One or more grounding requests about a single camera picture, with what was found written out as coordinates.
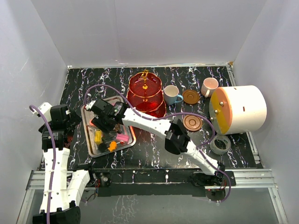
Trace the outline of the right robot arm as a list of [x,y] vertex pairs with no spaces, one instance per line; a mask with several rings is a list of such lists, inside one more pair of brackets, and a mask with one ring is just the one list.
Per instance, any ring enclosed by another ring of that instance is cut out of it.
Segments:
[[198,149],[179,118],[155,118],[137,111],[129,102],[112,105],[102,99],[94,100],[84,108],[94,113],[95,125],[102,131],[112,131],[117,124],[145,130],[163,139],[165,150],[169,153],[186,154],[195,159],[211,184],[219,185],[225,180],[223,164]]

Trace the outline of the stainless steel tray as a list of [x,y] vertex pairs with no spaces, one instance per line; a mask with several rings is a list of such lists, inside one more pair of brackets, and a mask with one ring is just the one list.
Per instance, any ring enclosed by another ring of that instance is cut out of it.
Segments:
[[98,99],[81,107],[81,115],[89,155],[93,158],[123,150],[136,142],[131,126],[120,123],[126,104],[119,96]]

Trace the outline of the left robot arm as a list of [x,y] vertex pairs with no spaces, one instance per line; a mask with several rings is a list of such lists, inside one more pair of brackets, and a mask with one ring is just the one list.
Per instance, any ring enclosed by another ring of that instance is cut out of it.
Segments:
[[82,121],[67,105],[52,106],[44,102],[39,107],[30,105],[33,114],[42,118],[42,151],[45,162],[43,200],[34,224],[79,224],[79,203],[86,186],[96,182],[96,174],[84,165],[73,171],[67,180],[67,162],[74,131]]

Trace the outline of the red three-tier dessert stand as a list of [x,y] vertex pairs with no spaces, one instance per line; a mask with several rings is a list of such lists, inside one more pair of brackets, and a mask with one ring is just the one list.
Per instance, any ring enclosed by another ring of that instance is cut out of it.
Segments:
[[150,116],[162,118],[166,114],[162,81],[148,70],[131,77],[127,99],[136,110]]

